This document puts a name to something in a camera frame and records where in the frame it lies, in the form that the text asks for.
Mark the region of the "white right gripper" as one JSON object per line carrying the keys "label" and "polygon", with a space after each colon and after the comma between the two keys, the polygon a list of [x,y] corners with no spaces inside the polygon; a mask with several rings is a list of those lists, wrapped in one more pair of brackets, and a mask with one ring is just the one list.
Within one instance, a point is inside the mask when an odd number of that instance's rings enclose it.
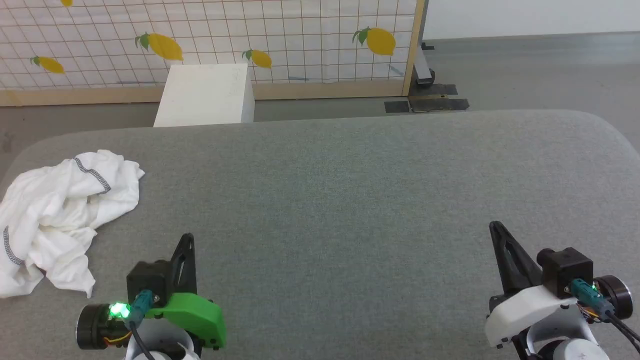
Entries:
{"label": "white right gripper", "polygon": [[500,221],[489,224],[504,301],[490,310],[484,333],[501,348],[598,348],[591,324],[613,325],[627,340],[633,297],[616,276],[572,280],[560,296],[542,285],[542,270]]}

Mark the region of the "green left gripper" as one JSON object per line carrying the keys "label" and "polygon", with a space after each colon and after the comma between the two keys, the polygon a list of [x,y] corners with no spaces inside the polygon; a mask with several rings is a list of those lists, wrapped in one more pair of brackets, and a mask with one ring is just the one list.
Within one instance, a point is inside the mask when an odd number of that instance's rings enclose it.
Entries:
{"label": "green left gripper", "polygon": [[140,292],[132,303],[115,302],[85,306],[76,324],[76,342],[82,350],[105,350],[134,344],[133,330],[145,346],[143,327],[158,329],[167,321],[176,330],[186,332],[196,349],[222,349],[227,344],[227,330],[222,309],[197,293],[195,237],[183,234],[170,259],[167,303],[159,306],[156,296]]}

